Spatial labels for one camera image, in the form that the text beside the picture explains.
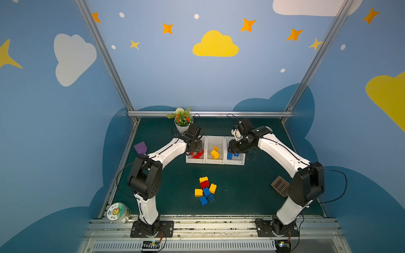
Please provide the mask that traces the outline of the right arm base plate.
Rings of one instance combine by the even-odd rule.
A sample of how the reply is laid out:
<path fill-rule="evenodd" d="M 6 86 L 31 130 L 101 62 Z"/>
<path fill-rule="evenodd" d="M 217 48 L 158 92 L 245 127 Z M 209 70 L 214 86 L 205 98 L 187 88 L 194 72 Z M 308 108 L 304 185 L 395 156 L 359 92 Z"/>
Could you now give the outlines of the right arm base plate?
<path fill-rule="evenodd" d="M 278 220 L 255 219 L 258 237 L 297 237 L 298 226 L 296 222 L 284 225 Z"/>

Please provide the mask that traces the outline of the yellow lego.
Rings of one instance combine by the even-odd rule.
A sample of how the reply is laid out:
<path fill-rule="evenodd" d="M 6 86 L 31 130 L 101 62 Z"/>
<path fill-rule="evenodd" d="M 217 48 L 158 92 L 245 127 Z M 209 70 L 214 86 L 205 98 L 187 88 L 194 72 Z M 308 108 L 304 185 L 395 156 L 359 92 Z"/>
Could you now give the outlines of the yellow lego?
<path fill-rule="evenodd" d="M 212 150 L 211 151 L 211 157 L 212 157 L 212 159 L 217 160 L 220 157 L 220 153 L 218 151 L 216 151 L 216 150 Z"/>

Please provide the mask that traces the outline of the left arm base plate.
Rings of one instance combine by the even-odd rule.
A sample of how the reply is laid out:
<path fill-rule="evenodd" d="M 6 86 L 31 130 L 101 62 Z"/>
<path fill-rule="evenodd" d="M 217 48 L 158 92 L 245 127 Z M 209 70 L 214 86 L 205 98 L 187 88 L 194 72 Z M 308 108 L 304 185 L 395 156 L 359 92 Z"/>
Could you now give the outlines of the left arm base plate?
<path fill-rule="evenodd" d="M 159 221 L 156 220 L 152 225 L 148 225 L 141 220 L 133 223 L 130 237 L 131 238 L 157 238 L 165 237 L 171 238 L 174 232 L 173 221 Z"/>

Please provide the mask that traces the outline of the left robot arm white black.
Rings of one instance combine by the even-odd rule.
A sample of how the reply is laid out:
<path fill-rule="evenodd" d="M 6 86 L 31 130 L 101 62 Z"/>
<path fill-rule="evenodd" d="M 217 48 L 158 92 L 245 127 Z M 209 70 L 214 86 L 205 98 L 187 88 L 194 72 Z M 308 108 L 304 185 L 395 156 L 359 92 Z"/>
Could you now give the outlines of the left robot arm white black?
<path fill-rule="evenodd" d="M 201 127 L 192 123 L 165 146 L 148 155 L 138 155 L 128 176 L 127 185 L 137 200 L 139 220 L 151 227 L 159 218 L 156 194 L 161 187 L 165 166 L 185 153 L 201 152 Z"/>

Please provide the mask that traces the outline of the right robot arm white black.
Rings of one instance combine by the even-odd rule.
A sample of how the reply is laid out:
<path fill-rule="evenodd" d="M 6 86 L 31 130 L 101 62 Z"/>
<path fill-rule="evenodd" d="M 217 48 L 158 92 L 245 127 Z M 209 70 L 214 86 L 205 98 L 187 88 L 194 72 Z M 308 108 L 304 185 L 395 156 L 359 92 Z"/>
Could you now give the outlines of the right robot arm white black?
<path fill-rule="evenodd" d="M 288 197 L 273 216 L 275 229 L 290 226 L 304 208 L 325 192 L 322 165 L 299 156 L 280 141 L 270 127 L 256 128 L 249 119 L 242 119 L 237 121 L 231 134 L 234 139 L 229 142 L 229 153 L 246 153 L 257 147 L 278 162 L 292 178 Z"/>

